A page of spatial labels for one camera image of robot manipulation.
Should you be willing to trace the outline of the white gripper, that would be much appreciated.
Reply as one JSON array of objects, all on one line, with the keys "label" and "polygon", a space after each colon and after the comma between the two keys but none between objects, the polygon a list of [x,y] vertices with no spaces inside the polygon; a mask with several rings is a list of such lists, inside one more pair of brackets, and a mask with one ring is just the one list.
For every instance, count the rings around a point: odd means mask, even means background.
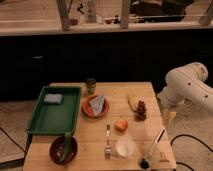
[{"label": "white gripper", "polygon": [[[181,105],[185,102],[185,99],[177,94],[171,88],[164,88],[158,95],[161,105],[166,109],[171,109],[174,106]],[[166,128],[172,123],[173,119],[176,116],[175,111],[164,110],[162,113],[163,123]]]}]

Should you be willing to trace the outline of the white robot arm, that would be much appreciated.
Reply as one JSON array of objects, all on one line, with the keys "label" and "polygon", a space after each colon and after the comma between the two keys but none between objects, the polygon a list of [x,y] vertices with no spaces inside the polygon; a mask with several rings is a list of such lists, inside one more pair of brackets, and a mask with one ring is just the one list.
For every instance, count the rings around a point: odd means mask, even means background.
[{"label": "white robot arm", "polygon": [[166,74],[166,86],[157,94],[163,108],[163,124],[166,128],[176,116],[171,108],[183,104],[185,100],[190,100],[213,114],[213,88],[205,84],[207,78],[208,70],[200,62],[174,68]]}]

